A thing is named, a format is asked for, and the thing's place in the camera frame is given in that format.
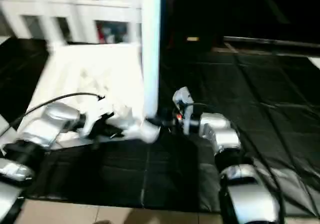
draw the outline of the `black cable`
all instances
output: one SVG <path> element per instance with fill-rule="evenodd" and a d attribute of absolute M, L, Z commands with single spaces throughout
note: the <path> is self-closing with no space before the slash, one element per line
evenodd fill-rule
<path fill-rule="evenodd" d="M 285 139 L 284 139 L 283 136 L 281 135 L 281 133 L 280 133 L 280 131 L 279 131 L 279 129 L 278 129 L 278 127 L 277 127 L 274 119 L 271 117 L 271 114 L 269 113 L 269 111 L 267 111 L 265 108 L 263 108 L 263 107 L 261 106 L 260 103 L 262 102 L 262 99 L 261 99 L 258 91 L 256 90 L 255 86 L 254 86 L 253 83 L 251 82 L 249 76 L 246 74 L 246 72 L 244 71 L 244 69 L 243 69 L 242 66 L 240 65 L 241 60 L 239 59 L 239 57 L 238 57 L 238 55 L 237 55 L 236 53 L 235 53 L 233 56 L 234 56 L 234 58 L 235 58 L 235 60 L 236 60 L 236 61 L 235 61 L 235 65 L 237 66 L 238 70 L 242 73 L 242 76 L 244 77 L 246 83 L 248 84 L 248 86 L 249 86 L 249 88 L 250 88 L 253 96 L 255 97 L 256 101 L 259 103 L 258 106 L 260 107 L 261 111 L 262 111 L 263 113 L 265 113 L 265 115 L 267 116 L 270 124 L 272 125 L 272 127 L 273 127 L 276 135 L 277 135 L 278 138 L 279 138 L 280 143 L 282 144 L 284 150 L 286 151 L 286 154 L 287 154 L 287 156 L 289 157 L 289 160 L 291 161 L 293 167 L 295 168 L 297 175 L 298 175 L 298 176 L 302 176 L 302 175 L 301 175 L 301 172 L 300 172 L 300 169 L 298 168 L 298 166 L 297 166 L 297 164 L 296 164 L 296 162 L 295 162 L 295 160 L 294 160 L 294 158 L 293 158 L 293 155 L 292 155 L 292 153 L 291 153 L 291 151 L 290 151 L 290 149 L 289 149 L 289 147 L 288 147 Z M 308 198 L 309 198 L 309 200 L 310 200 L 310 203 L 311 203 L 311 205 L 312 205 L 312 208 L 313 208 L 313 211 L 314 211 L 316 217 L 317 217 L 318 219 L 320 219 L 320 214 L 319 214 L 319 212 L 318 212 L 318 208 L 317 208 L 317 205 L 316 205 L 316 203 L 315 203 L 314 198 L 312 197 L 312 195 L 311 195 L 311 193 L 310 193 L 307 185 L 305 184 L 305 182 L 304 182 L 302 179 L 301 179 L 301 182 L 302 182 L 302 184 L 303 184 L 303 186 L 304 186 L 304 188 L 305 188 L 305 191 L 306 191 L 306 193 L 307 193 L 307 195 L 308 195 Z"/>
<path fill-rule="evenodd" d="M 44 103 L 42 103 L 42 104 L 39 104 L 39 105 L 31 108 L 31 109 L 28 110 L 25 114 L 19 116 L 19 117 L 16 118 L 14 121 L 12 121 L 12 122 L 9 124 L 9 126 L 8 126 L 4 131 L 1 132 L 0 138 L 1 138 L 8 130 L 10 130 L 11 127 L 14 127 L 14 126 L 16 126 L 17 124 L 19 124 L 20 121 L 21 121 L 25 116 L 29 115 L 29 114 L 32 113 L 33 111 L 35 111 L 35 110 L 37 110 L 37 109 L 39 109 L 39 108 L 41 108 L 41 107 L 43 107 L 43 106 L 45 106 L 45 105 L 47 105 L 47 104 L 50 104 L 50 103 L 52 103 L 52 102 L 54 102 L 54 101 L 61 100 L 61 99 L 64 99 L 64 98 L 67 98 L 67 97 L 71 97 L 71 96 L 77 96 L 77 95 L 92 95 L 92 96 L 98 97 L 99 100 L 103 98 L 103 97 L 100 96 L 100 95 L 97 95 L 97 94 L 94 94 L 94 93 L 87 93 L 87 92 L 71 93 L 71 94 L 62 95 L 62 96 L 53 98 L 53 99 L 51 99 L 51 100 L 48 100 L 48 101 L 46 101 L 46 102 L 44 102 Z"/>
<path fill-rule="evenodd" d="M 216 112 L 216 107 L 213 105 L 209 105 L 209 104 L 205 104 L 205 103 L 189 103 L 187 104 L 187 106 L 203 106 L 203 107 L 207 107 L 210 108 L 211 111 Z M 254 142 L 251 140 L 251 138 L 247 135 L 247 133 L 242 130 L 240 127 L 238 127 L 236 124 L 234 124 L 233 122 L 231 122 L 232 127 L 235 129 L 236 132 L 238 132 L 239 136 L 242 137 L 244 136 L 247 141 L 250 143 L 250 145 L 252 146 L 254 152 L 256 153 L 257 158 L 260 160 L 260 162 L 262 163 L 262 165 L 267 169 L 268 173 L 270 174 L 273 182 L 276 185 L 277 188 L 277 194 L 278 194 L 278 203 L 279 203 L 279 223 L 280 224 L 284 224 L 285 222 L 285 204 L 284 204 L 284 193 L 282 190 L 282 187 L 276 177 L 276 175 L 274 174 L 274 172 L 272 171 L 271 167 L 269 166 L 268 162 L 266 161 L 266 159 L 263 157 L 263 155 L 261 154 L 261 152 L 258 150 L 258 148 L 256 147 L 256 145 L 254 144 Z"/>

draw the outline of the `black mat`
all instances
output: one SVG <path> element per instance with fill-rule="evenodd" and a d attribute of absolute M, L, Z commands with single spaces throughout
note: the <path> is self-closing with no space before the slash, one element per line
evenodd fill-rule
<path fill-rule="evenodd" d="M 188 86 L 196 102 L 215 105 L 251 136 L 280 178 L 287 215 L 314 215 L 301 180 L 320 208 L 320 121 L 315 113 L 320 111 L 316 84 L 320 70 L 306 58 L 242 56 L 243 74 L 233 56 L 172 51 L 161 57 L 159 106 L 171 106 L 174 91 Z M 300 168 L 300 177 L 283 141 Z M 206 141 L 174 136 L 163 129 L 152 145 L 123 141 L 101 144 L 98 149 L 55 151 L 46 158 L 28 195 L 97 205 L 218 212 L 219 178 L 213 161 Z"/>

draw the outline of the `white furniture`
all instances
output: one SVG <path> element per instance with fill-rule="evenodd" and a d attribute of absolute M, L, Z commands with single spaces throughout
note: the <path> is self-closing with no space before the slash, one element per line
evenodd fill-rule
<path fill-rule="evenodd" d="M 44 13 L 41 6 L 37 6 L 39 0 L 0 1 L 18 38 L 32 38 L 23 16 L 66 18 L 72 41 L 87 43 L 99 43 L 95 21 L 141 22 L 140 0 L 45 0 L 48 5 Z"/>
<path fill-rule="evenodd" d="M 74 4 L 87 43 L 99 43 L 96 21 L 141 23 L 140 0 L 76 0 Z"/>
<path fill-rule="evenodd" d="M 11 25 L 18 38 L 30 39 L 32 36 L 27 28 L 23 16 L 42 16 L 41 9 L 37 8 L 36 0 L 0 0 L 8 23 Z M 84 41 L 82 31 L 76 15 L 73 0 L 46 0 L 49 8 L 45 11 L 52 17 L 66 18 L 71 33 L 72 40 L 75 42 Z"/>

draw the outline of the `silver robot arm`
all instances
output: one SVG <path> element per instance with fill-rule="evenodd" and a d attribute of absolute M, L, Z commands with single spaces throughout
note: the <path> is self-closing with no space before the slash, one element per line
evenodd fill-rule
<path fill-rule="evenodd" d="M 15 143 L 4 147 L 6 155 L 0 156 L 0 223 L 13 223 L 20 211 L 23 190 L 36 176 L 56 138 L 82 128 L 85 120 L 78 110 L 54 102 L 24 128 Z"/>
<path fill-rule="evenodd" d="M 231 123 L 221 114 L 193 116 L 193 100 L 186 87 L 173 97 L 177 122 L 184 134 L 196 133 L 212 144 L 220 173 L 220 208 L 225 223 L 276 223 L 279 206 L 256 172 L 253 160 L 243 157 L 242 145 Z"/>

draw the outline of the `tiled floor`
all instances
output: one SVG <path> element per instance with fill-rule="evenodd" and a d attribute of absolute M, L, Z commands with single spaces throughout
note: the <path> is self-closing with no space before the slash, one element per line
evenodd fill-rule
<path fill-rule="evenodd" d="M 222 224 L 217 214 L 132 209 L 29 200 L 16 224 Z M 288 218 L 288 224 L 320 224 L 313 219 Z"/>

